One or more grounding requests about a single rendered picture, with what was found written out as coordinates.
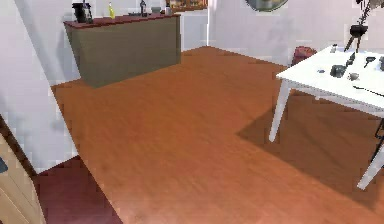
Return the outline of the light wooden door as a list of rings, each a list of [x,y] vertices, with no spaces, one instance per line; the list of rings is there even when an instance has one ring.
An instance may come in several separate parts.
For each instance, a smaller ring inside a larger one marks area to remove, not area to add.
[[[34,171],[0,115],[0,224],[46,224]]]

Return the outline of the black coffee machine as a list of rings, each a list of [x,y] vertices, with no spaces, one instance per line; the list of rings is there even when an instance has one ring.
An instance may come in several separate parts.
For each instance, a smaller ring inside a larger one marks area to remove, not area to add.
[[[74,15],[78,23],[92,23],[91,5],[88,2],[73,3]]]

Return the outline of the olive counter with maroon top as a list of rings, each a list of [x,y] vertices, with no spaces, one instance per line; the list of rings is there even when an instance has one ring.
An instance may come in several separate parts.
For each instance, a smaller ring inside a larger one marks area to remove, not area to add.
[[[81,79],[102,87],[181,61],[180,16],[151,14],[66,21],[66,34]]]

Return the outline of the white table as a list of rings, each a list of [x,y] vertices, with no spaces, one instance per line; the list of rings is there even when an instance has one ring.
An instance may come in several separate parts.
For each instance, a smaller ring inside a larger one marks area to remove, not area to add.
[[[332,46],[329,46],[320,50],[311,57],[275,75],[275,78],[280,81],[280,86],[269,131],[271,142],[276,138],[283,112],[293,91],[305,93],[371,116],[375,119],[372,136],[376,140],[376,145],[379,142],[374,134],[381,119],[384,118],[384,97],[355,89],[352,85],[384,94],[384,71],[380,69],[379,62],[379,59],[384,55],[369,51],[356,53],[353,64],[347,67],[346,62],[354,52],[351,50],[344,51],[343,48],[337,47],[335,53],[330,53],[331,48]],[[374,56],[376,59],[364,68],[365,59],[369,56]],[[347,67],[341,78],[330,75],[333,65],[345,65]],[[350,73],[358,73],[359,78],[351,81],[349,79]],[[366,189],[376,175],[384,169],[384,143],[373,162],[370,162],[371,157],[372,155],[369,158],[366,171],[357,183],[357,187],[361,190]]]

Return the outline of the framed picture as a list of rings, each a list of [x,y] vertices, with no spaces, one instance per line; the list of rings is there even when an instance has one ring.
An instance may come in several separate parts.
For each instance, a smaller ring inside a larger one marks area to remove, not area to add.
[[[208,0],[165,0],[173,12],[203,10],[208,7]]]

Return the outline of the round dark mirror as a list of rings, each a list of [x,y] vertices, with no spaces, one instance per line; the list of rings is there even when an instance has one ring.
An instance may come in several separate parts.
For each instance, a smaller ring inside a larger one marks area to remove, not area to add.
[[[245,0],[257,12],[272,12],[284,6],[288,0]]]

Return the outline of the dark grey mug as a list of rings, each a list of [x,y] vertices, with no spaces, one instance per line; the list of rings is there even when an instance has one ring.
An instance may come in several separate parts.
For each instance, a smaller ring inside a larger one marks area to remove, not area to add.
[[[333,65],[330,71],[330,75],[332,77],[341,78],[344,75],[346,69],[347,67],[345,65]]]

